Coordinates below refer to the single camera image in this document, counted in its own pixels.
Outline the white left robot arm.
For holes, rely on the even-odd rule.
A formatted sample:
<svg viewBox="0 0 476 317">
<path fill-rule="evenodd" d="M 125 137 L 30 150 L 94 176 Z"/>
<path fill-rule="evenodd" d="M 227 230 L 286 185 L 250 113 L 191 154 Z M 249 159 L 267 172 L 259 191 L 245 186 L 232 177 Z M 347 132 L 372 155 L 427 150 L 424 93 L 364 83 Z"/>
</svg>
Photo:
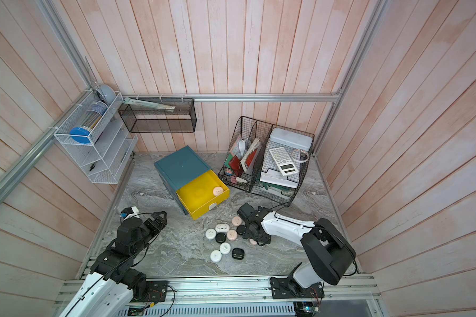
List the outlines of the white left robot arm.
<svg viewBox="0 0 476 317">
<path fill-rule="evenodd" d="M 60 314 L 61 316 L 116 316 L 130 302 L 150 305 L 166 299 L 167 281 L 151 282 L 136 269 L 136 257 L 167 226 L 165 211 L 146 213 L 142 219 L 137 207 L 120 213 L 122 220 L 116 238 L 98 255 L 82 286 Z"/>
</svg>

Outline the yellow drawer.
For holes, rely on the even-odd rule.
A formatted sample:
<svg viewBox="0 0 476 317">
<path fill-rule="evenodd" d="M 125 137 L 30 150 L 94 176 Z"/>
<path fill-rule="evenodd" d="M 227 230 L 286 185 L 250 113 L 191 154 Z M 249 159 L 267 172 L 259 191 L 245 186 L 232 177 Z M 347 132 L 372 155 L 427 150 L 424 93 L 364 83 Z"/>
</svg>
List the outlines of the yellow drawer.
<svg viewBox="0 0 476 317">
<path fill-rule="evenodd" d="M 215 197 L 212 190 L 220 186 L 224 193 Z M 176 191 L 182 206 L 193 220 L 217 207 L 230 197 L 230 189 L 221 181 L 213 170 L 209 170 Z"/>
</svg>

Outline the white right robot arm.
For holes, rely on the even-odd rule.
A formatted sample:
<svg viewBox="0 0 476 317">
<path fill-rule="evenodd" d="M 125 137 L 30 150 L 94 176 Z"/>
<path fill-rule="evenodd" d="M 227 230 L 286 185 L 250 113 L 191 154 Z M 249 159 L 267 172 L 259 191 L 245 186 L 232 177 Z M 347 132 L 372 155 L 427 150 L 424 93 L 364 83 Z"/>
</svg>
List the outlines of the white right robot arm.
<svg viewBox="0 0 476 317">
<path fill-rule="evenodd" d="M 323 297 L 318 286 L 338 285 L 350 266 L 356 264 L 354 248 L 328 219 L 301 221 L 269 208 L 254 209 L 248 203 L 237 214 L 243 221 L 244 239 L 264 246 L 277 236 L 301 246 L 308 257 L 308 262 L 298 264 L 288 277 L 270 278 L 275 299 Z"/>
</svg>

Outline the teal drawer cabinet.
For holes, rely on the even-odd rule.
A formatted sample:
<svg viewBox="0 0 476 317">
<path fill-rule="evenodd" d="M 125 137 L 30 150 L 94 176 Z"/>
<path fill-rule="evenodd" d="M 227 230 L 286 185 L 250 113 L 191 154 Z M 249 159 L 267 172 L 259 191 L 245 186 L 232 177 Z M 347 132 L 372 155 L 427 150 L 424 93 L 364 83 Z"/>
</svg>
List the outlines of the teal drawer cabinet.
<svg viewBox="0 0 476 317">
<path fill-rule="evenodd" d="M 211 167 L 189 146 L 158 160 L 154 163 L 154 167 L 168 192 L 185 215 L 188 215 L 189 212 L 183 206 L 177 191 L 211 170 Z"/>
</svg>

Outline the pink earphone case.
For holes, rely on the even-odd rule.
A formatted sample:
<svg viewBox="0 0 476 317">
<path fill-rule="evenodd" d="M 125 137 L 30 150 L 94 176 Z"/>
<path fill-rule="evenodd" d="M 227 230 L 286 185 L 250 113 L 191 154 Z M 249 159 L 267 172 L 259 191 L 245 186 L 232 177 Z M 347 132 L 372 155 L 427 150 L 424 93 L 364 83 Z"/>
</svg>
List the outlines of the pink earphone case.
<svg viewBox="0 0 476 317">
<path fill-rule="evenodd" d="M 231 222 L 232 222 L 233 226 L 236 226 L 236 227 L 240 226 L 243 223 L 242 219 L 239 216 L 234 217 L 231 220 Z"/>
<path fill-rule="evenodd" d="M 214 194 L 215 197 L 218 197 L 219 195 L 222 195 L 224 193 L 224 189 L 220 186 L 216 186 L 213 190 L 212 193 Z"/>
<path fill-rule="evenodd" d="M 229 241 L 236 241 L 238 239 L 238 233 L 236 230 L 233 230 L 233 229 L 230 229 L 226 233 L 226 236 Z"/>
</svg>

